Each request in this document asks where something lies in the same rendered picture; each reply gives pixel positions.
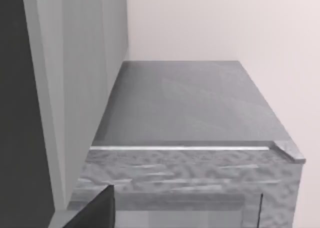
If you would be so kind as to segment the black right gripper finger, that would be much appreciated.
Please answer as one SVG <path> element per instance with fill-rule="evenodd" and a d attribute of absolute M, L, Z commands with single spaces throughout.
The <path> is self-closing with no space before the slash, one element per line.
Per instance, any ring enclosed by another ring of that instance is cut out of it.
<path fill-rule="evenodd" d="M 63 228 L 115 228 L 115 187 L 108 185 Z"/>

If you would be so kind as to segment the grey marbled cabinet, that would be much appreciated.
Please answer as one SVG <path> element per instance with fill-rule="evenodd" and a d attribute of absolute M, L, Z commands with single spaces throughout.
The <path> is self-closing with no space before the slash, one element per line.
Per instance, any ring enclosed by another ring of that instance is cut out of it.
<path fill-rule="evenodd" d="M 125 61 L 67 209 L 115 228 L 293 228 L 306 160 L 239 61 Z"/>

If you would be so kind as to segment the grey cabinet with dark inside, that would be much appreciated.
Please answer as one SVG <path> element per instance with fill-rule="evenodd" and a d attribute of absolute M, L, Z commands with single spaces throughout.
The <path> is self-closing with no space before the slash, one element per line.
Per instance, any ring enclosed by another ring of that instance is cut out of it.
<path fill-rule="evenodd" d="M 127 52 L 127 0 L 0 0 L 0 228 L 62 227 Z"/>

